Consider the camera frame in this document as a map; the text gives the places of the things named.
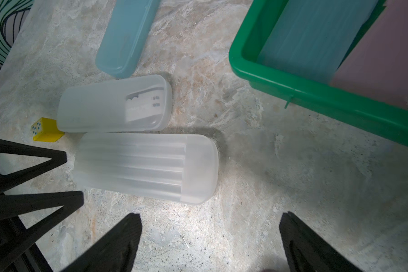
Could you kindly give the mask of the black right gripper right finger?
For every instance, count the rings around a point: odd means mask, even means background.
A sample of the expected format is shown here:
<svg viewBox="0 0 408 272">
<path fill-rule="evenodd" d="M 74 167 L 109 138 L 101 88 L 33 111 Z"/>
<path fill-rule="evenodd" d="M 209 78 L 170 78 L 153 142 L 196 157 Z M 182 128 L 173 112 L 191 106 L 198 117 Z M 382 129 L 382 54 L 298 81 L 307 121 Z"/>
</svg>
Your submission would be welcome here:
<svg viewBox="0 0 408 272">
<path fill-rule="evenodd" d="M 361 272 L 294 213 L 283 213 L 279 231 L 292 272 Z"/>
</svg>

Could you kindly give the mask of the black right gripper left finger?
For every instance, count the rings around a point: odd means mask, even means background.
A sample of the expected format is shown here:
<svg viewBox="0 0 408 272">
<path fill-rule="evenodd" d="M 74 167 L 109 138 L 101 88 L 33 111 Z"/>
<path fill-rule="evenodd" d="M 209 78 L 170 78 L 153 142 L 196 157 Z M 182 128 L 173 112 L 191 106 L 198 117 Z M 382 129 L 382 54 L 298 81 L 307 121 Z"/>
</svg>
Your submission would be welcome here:
<svg viewBox="0 0 408 272">
<path fill-rule="evenodd" d="M 141 217 L 139 214 L 130 213 L 64 271 L 130 272 L 134 266 L 141 235 Z"/>
</svg>

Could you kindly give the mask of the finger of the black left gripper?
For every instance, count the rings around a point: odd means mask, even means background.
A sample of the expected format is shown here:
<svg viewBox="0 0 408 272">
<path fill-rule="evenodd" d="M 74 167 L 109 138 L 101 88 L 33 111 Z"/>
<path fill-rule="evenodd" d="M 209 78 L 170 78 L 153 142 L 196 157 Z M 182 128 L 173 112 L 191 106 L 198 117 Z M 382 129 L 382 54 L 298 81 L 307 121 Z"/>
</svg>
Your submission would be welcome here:
<svg viewBox="0 0 408 272">
<path fill-rule="evenodd" d="M 0 245 L 0 272 L 33 246 L 43 235 L 84 204 L 82 191 L 0 195 L 0 221 L 33 211 L 58 207 L 54 213 Z"/>
<path fill-rule="evenodd" d="M 0 139 L 0 194 L 67 161 L 64 151 Z"/>
</svg>

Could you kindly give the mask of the pink translucent pencil case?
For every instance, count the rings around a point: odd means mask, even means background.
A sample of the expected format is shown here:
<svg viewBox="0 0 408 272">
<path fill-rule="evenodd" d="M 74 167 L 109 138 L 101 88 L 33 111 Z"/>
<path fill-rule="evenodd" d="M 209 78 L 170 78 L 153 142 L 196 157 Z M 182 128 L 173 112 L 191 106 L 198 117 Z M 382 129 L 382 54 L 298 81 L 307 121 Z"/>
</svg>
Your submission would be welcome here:
<svg viewBox="0 0 408 272">
<path fill-rule="evenodd" d="M 330 84 L 408 111 L 408 1 L 386 1 Z"/>
</svg>

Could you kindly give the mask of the teal ribbed pencil case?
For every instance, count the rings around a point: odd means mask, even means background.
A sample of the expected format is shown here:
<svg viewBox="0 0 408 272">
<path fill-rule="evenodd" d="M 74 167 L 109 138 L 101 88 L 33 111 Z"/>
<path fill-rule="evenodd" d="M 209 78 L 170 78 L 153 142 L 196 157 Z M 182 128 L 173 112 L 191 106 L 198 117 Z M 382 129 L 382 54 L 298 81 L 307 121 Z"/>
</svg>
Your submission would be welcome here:
<svg viewBox="0 0 408 272">
<path fill-rule="evenodd" d="M 377 1 L 288 1 L 257 62 L 328 84 Z"/>
</svg>

